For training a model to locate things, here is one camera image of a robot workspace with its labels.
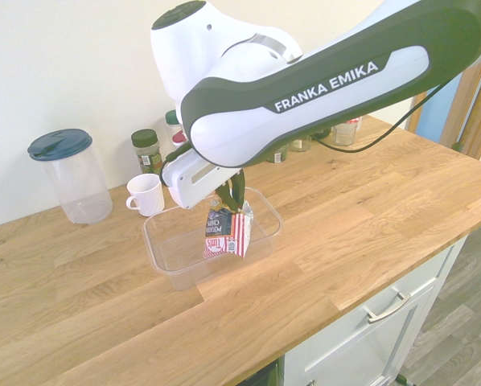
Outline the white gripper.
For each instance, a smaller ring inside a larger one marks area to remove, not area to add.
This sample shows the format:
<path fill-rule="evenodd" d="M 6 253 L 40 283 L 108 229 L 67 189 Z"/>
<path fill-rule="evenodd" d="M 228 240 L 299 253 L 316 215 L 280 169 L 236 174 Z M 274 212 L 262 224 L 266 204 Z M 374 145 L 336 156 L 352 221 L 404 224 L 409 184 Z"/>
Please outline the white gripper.
<path fill-rule="evenodd" d="M 232 177 L 232 192 L 227 182 Z M 245 201 L 245 173 L 241 168 L 217 166 L 194 150 L 175 150 L 166 157 L 161 179 L 171 198 L 183 209 L 191 209 L 216 188 L 231 211 L 240 211 Z"/>

